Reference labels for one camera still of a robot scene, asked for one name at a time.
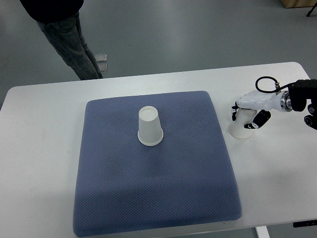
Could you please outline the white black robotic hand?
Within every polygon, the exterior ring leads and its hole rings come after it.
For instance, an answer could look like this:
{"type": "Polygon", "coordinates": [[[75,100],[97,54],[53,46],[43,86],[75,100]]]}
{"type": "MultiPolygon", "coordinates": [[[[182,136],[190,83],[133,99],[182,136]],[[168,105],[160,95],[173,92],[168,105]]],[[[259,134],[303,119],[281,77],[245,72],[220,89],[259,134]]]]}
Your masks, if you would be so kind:
{"type": "Polygon", "coordinates": [[[278,93],[262,93],[251,91],[239,98],[232,107],[232,121],[237,120],[238,110],[259,111],[249,123],[244,123],[245,129],[261,128],[271,117],[270,110],[276,109],[280,112],[292,111],[291,100],[288,91],[278,93]]]}

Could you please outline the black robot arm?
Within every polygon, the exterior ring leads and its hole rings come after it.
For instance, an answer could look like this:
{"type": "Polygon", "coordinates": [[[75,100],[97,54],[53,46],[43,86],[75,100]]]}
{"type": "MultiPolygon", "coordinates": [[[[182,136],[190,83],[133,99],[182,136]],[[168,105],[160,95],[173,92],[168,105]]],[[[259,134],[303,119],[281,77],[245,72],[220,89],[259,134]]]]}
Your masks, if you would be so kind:
{"type": "Polygon", "coordinates": [[[304,117],[307,126],[317,129],[317,80],[316,79],[300,79],[296,82],[288,83],[280,87],[279,82],[271,76],[262,76],[255,82],[255,88],[261,93],[277,93],[282,89],[288,88],[289,101],[292,110],[302,112],[309,99],[311,103],[307,106],[310,115],[304,117]],[[259,88],[258,83],[262,79],[271,79],[275,83],[275,90],[266,91],[259,88]]]}

